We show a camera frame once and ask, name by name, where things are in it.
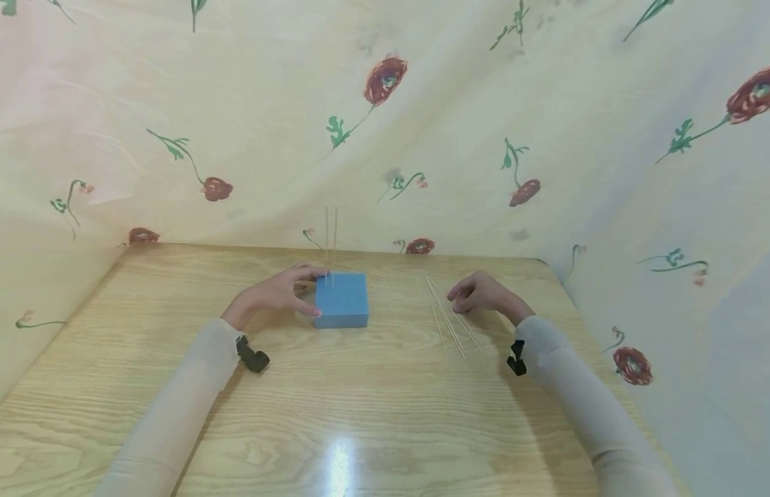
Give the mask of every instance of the wooden skewer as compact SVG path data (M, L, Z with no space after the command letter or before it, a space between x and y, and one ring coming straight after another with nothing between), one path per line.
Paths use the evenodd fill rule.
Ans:
M430 283L432 284L432 286L434 287L435 291L437 291L437 293L441 294L441 292L440 292L440 290L437 288L436 284L434 284L434 282L433 282L431 279L429 279L428 277L426 277L426 279L427 279L427 281L428 281L428 282L430 282ZM471 333L471 330L469 329L469 327L468 327L468 324L467 324L467 323L465 323L465 321L464 321L462 318L460 318L460 315L459 315L459 314L457 314L457 313L455 313L453 309L452 309L451 313L452 313L452 314L455 316L455 318L457 318L457 320L458 320L458 321L460 321L460 324L462 325L462 329L463 329L463 330L465 330L465 333L467 333L467 334L468 334L468 338L470 338L470 339L471 339L471 341L473 342L473 344L476 346L476 349L479 349L479 350L481 350L481 349L482 349L482 347L479 347L479 344L478 344L478 343L476 343L476 340L474 340L474 339L473 339L473 334Z
M432 315L435 318L435 326L437 326L437 334L440 335L440 345L443 346L443 351L446 351L446 341L443 340L443 331L440 331L440 323L437 320L437 313L434 311L434 304L432 303L432 300L434 300L434 297L432 295L432 289L428 284L426 286L426 292L430 294L430 307L432 308Z
M336 253L336 242L338 240L338 208L336 208L336 219L333 223L333 265L330 267L330 274L332 274L332 286L335 288L335 253Z
M330 209L324 206L324 267L329 263L330 250ZM327 276L324 276L324 286L327 286Z
M443 321L446 321L446 326L448 326L448 331L451 333L452 339L454 339L454 344L457 345L457 348L460 350L460 354L462 354L463 359L465 358L465 351L462 347L462 341L460 341L460 337L457 336L457 334L454 332L454 326L451 324L451 320L449 320L448 316L446 315L446 311L443 310L442 305L440 304L440 301L437 298L437 295L432 292L432 286L430 285L430 278L428 276L426 277L426 285L430 289L430 293L432 293L432 297L435 299L435 303L437 304L437 308L440 310L441 315L443 316Z

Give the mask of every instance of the sleeve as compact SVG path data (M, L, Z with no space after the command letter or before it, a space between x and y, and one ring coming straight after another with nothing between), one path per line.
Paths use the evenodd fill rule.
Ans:
M592 461L601 497L678 495L644 434L551 321L532 315L515 339L525 341L526 370L562 408Z
M222 319L203 327L115 456L96 497L172 493L217 394L238 365L235 340L241 335Z

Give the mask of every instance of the foam block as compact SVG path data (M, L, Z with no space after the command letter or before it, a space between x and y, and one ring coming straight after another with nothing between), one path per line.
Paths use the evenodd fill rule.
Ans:
M313 320L313 326L318 329L366 328L368 289L365 273L333 273L319 277L316 307L322 310L322 315Z

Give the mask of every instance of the wood grain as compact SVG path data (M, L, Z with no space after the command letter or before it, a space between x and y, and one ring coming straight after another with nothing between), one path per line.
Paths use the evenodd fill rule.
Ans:
M0 496L87 496L208 319L235 294L319 251L133 247L0 405ZM535 260L338 253L368 274L365 330L262 313L271 365L239 368L204 426L178 496L594 496L558 408L505 365L511 327L468 318L443 351L424 276L446 291L492 273L564 329L632 418L619 376Z

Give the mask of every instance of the fabric backdrop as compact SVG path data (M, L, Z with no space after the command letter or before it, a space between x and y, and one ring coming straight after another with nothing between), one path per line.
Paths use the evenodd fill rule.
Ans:
M129 244L551 264L770 495L770 0L0 0L0 400Z

